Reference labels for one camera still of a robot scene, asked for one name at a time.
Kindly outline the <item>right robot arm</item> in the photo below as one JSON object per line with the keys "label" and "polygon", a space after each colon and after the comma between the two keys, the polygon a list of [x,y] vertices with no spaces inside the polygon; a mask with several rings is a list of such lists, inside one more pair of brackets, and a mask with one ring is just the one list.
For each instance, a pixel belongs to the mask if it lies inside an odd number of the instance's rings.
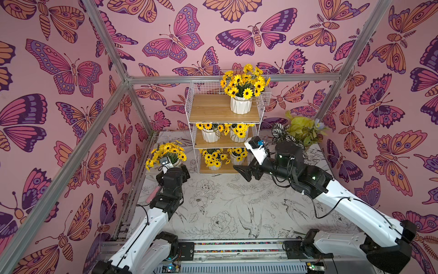
{"label": "right robot arm", "polygon": [[367,259],[387,274],[399,274],[409,263],[411,243],[417,232],[413,222],[387,216],[344,188],[323,169],[306,164],[302,148],[292,141],[277,144],[273,158],[258,136],[249,138],[245,148],[252,154],[252,161],[247,166],[233,168],[246,181],[270,175],[278,187],[292,188],[312,203],[327,205],[331,212],[341,214],[361,229],[357,234],[310,229],[294,248],[284,244],[288,255],[296,252],[307,259],[334,258],[336,255]]}

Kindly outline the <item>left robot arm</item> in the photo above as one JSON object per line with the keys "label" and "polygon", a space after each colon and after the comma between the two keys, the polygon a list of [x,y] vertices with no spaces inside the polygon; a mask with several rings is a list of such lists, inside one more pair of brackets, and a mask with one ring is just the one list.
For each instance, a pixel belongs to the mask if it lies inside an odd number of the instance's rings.
{"label": "left robot arm", "polygon": [[162,189],[151,200],[143,223],[109,260],[96,263],[93,274],[152,274],[162,261],[174,262],[180,256],[178,236],[163,229],[184,203],[182,186],[190,174],[181,164],[164,168],[156,179]]}

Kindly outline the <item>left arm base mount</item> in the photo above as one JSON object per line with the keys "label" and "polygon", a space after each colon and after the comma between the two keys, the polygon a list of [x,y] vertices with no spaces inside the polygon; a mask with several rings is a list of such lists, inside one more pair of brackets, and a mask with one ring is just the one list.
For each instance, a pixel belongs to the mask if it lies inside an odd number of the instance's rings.
{"label": "left arm base mount", "polygon": [[147,251],[146,258],[155,262],[193,261],[195,255],[194,242],[170,243],[166,240],[155,240]]}

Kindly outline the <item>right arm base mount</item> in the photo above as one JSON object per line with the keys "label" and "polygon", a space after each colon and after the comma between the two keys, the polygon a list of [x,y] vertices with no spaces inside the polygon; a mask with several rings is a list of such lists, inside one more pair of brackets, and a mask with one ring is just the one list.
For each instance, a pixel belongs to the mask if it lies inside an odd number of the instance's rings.
{"label": "right arm base mount", "polygon": [[332,259],[333,253],[323,253],[316,248],[315,238],[318,229],[310,229],[304,237],[297,236],[283,242],[282,248],[288,259]]}

